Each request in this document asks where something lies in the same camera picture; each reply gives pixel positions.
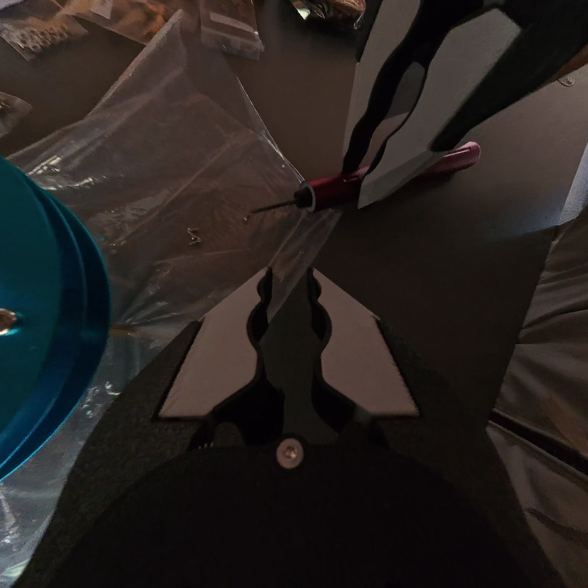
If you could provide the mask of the red electric screwdriver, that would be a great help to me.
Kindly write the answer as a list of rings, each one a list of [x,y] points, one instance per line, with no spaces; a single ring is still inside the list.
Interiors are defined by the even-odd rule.
[[[447,178],[474,166],[480,159],[480,155],[481,147],[478,143],[465,143],[425,169],[418,178]],[[244,220],[263,212],[287,207],[296,207],[307,212],[319,212],[352,202],[356,203],[367,171],[368,167],[366,166],[348,174],[341,173],[305,181],[300,184],[291,200],[251,210]]]

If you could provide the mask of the large clear plastic bag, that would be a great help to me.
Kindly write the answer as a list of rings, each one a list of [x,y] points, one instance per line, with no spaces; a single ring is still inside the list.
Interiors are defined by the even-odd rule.
[[[123,389],[191,321],[273,270],[269,319],[336,224],[282,209],[302,177],[219,52],[172,17],[83,119],[8,160],[56,196],[98,244],[112,328],[75,410],[1,483],[1,587],[12,587],[54,513],[75,459]],[[187,228],[202,243],[189,246]]]

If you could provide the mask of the dark grey desk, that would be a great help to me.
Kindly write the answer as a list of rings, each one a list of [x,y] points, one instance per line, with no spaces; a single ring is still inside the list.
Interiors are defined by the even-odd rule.
[[[229,57],[270,133],[303,175],[341,168],[356,40],[303,25],[286,1],[256,5],[266,51]],[[502,383],[528,298],[587,138],[587,48],[543,89],[473,130],[482,163],[414,181],[345,212],[319,270],[381,318],[473,402]]]

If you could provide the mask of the person's beige jacket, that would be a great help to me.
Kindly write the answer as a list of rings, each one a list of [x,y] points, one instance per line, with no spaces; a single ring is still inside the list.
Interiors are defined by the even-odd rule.
[[[558,230],[488,432],[566,587],[587,587],[587,210]]]

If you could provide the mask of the pile of small zip bags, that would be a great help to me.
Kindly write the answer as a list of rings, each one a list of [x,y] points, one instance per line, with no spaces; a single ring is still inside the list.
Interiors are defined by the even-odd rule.
[[[83,118],[178,11],[205,45],[260,58],[252,1],[1,1],[1,91],[32,107],[1,151]]]

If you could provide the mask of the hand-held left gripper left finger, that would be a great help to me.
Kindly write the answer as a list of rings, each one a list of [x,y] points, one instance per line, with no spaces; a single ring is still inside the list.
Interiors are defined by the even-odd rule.
[[[285,396],[269,382],[261,349],[272,279],[272,269],[263,268],[199,324],[158,409],[160,420],[199,424],[191,446],[213,446],[225,423],[245,445],[282,434]]]

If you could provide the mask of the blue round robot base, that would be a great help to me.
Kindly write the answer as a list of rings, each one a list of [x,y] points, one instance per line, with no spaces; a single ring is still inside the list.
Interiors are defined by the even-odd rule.
[[[111,325],[99,248],[83,223],[1,158],[1,480],[69,418]]]

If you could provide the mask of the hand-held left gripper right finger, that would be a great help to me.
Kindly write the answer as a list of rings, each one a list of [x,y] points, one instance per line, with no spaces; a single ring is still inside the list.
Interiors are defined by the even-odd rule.
[[[319,341],[311,389],[319,418],[337,435],[351,424],[419,418],[379,317],[314,268],[307,294]]]

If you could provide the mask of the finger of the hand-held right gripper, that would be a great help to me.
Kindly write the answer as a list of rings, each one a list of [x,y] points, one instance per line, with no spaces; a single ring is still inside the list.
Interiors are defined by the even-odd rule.
[[[357,207],[379,202],[460,145],[467,131],[443,143],[448,130],[483,78],[518,36],[520,28],[491,9],[452,29],[433,56],[422,91],[404,122],[382,145],[367,172]]]
[[[377,9],[369,9],[370,27],[357,54],[342,172],[359,168],[405,72],[413,63],[427,71],[440,44],[460,20],[459,1],[377,4]]]

